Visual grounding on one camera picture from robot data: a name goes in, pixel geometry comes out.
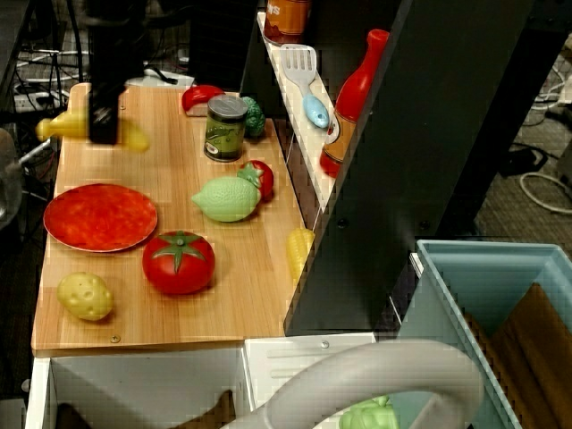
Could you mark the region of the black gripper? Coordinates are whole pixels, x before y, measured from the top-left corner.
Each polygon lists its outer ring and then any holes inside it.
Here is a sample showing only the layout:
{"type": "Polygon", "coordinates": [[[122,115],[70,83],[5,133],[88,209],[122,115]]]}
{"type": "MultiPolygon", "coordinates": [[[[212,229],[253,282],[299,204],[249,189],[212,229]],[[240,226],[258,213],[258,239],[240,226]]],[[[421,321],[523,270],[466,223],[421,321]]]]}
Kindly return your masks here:
{"type": "Polygon", "coordinates": [[[86,18],[91,42],[88,135],[96,144],[118,139],[119,95],[128,80],[144,74],[143,22],[137,18],[86,18]]]}

